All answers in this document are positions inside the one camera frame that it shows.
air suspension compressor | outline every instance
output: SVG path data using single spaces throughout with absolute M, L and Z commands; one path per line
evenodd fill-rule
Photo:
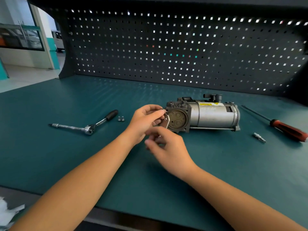
M 211 129 L 239 131 L 240 111 L 233 102 L 222 103 L 222 95 L 204 94 L 208 100 L 193 100 L 180 97 L 169 101 L 166 114 L 169 116 L 168 129 L 178 133 L 189 129 Z

motor housing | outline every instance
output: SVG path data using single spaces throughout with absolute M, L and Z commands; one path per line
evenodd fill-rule
M 237 105 L 222 103 L 219 94 L 204 94 L 203 97 L 209 100 L 180 97 L 177 101 L 169 101 L 165 108 L 170 118 L 168 129 L 176 133 L 189 132 L 189 129 L 240 130 Z

white tissue paper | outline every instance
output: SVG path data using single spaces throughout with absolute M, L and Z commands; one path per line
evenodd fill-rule
M 13 225 L 13 223 L 10 224 L 10 221 L 20 210 L 23 210 L 24 208 L 25 205 L 21 205 L 12 210 L 8 210 L 7 202 L 4 200 L 3 197 L 0 197 L 0 231 L 7 230 L 8 228 L 10 228 Z

black perforated metal panel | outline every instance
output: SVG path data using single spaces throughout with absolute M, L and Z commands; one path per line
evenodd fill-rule
M 89 1 L 48 10 L 66 17 L 77 74 L 282 95 L 308 59 L 305 20 Z

workbench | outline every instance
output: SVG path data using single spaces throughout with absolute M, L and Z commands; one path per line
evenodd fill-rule
M 286 98 L 83 75 L 52 79 L 0 93 L 0 186 L 41 195 L 124 131 L 137 108 L 164 107 L 183 96 L 202 99 L 204 93 L 221 93 L 223 102 L 308 131 L 308 107 Z M 83 127 L 114 109 L 125 122 L 114 118 L 91 136 L 47 125 Z M 308 228 L 308 143 L 288 139 L 243 108 L 240 113 L 239 132 L 179 133 L 191 158 Z M 253 138 L 254 132 L 266 143 Z M 194 229 L 232 230 L 197 192 L 165 171 L 143 142 L 132 149 L 96 207 Z

